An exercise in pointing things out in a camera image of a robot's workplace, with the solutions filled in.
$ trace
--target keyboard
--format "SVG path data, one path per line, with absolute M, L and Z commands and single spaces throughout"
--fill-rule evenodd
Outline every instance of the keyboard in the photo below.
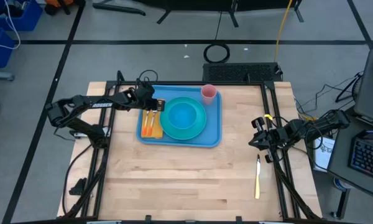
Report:
M 373 177 L 373 144 L 356 138 L 349 166 Z

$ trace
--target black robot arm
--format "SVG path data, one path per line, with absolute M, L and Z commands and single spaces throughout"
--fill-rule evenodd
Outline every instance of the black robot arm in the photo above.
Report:
M 304 139 L 306 143 L 310 143 L 333 129 L 347 128 L 349 122 L 348 117 L 341 110 L 328 111 L 316 121 L 293 119 L 284 127 L 268 131 L 262 127 L 264 125 L 263 118 L 257 118 L 251 122 L 253 127 L 257 128 L 257 132 L 249 142 L 249 145 L 257 147 L 260 151 L 268 150 L 268 154 L 265 156 L 266 161 L 275 164 L 275 174 L 286 186 L 290 195 L 296 200 L 296 203 L 300 206 L 307 219 L 320 220 L 321 218 L 312 212 L 289 181 L 280 166 L 277 150 L 281 149 L 285 152 L 301 139 Z
M 114 108 L 129 111 L 131 109 L 163 111 L 164 100 L 153 99 L 154 88 L 141 83 L 137 88 L 129 88 L 112 96 L 81 96 L 65 98 L 45 105 L 48 119 L 56 128 L 69 127 L 76 132 L 86 134 L 95 147 L 105 146 L 105 134 L 102 127 L 88 124 L 77 118 L 88 109 Z

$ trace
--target wooden tabletop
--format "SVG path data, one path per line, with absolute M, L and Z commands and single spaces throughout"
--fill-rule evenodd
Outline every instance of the wooden tabletop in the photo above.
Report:
M 104 87 L 105 82 L 91 82 L 87 95 L 103 95 Z M 280 115 L 297 118 L 291 84 L 279 82 L 275 87 Z M 139 110 L 116 112 L 99 219 L 144 220 L 146 215 L 154 220 L 233 221 L 236 216 L 245 221 L 282 219 L 273 164 L 265 162 L 265 151 L 247 144 L 255 133 L 251 121 L 264 115 L 260 87 L 217 89 L 223 98 L 223 138 L 214 148 L 142 144 L 136 138 Z M 269 91 L 267 95 L 274 114 Z M 99 114 L 100 110 L 88 110 L 82 119 L 96 124 Z M 85 138 L 76 140 L 72 160 L 88 144 Z M 305 150 L 303 142 L 296 147 Z M 92 151 L 73 165 L 68 189 L 88 176 Z M 254 199 L 257 154 L 262 158 L 258 200 Z M 297 192 L 321 216 L 306 154 L 292 149 L 288 154 Z M 293 217 L 286 188 L 285 195 L 288 214 Z M 95 196 L 93 192 L 89 215 Z M 78 196 L 67 193 L 67 210 L 77 200 Z

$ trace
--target teal bowl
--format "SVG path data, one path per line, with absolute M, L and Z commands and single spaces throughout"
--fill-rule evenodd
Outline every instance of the teal bowl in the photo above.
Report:
M 160 114 L 160 125 L 171 138 L 192 139 L 206 126 L 206 111 L 199 101 L 189 97 L 178 97 L 166 102 Z

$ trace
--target blue tray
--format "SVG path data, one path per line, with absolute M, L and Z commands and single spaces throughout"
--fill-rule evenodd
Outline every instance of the blue tray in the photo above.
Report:
M 137 139 L 144 144 L 163 144 L 171 146 L 192 146 L 192 147 L 215 147 L 221 142 L 222 138 L 222 103 L 221 94 L 217 91 L 217 95 L 212 104 L 203 104 L 203 99 L 200 93 L 200 87 L 186 86 L 162 86 L 154 85 L 154 98 L 170 101 L 174 98 L 187 96 L 199 101 L 206 110 L 207 121 L 203 131 L 195 138 L 189 140 L 177 140 L 171 138 L 163 132 L 162 139 L 151 139 L 141 137 L 142 111 L 139 113 L 137 123 Z

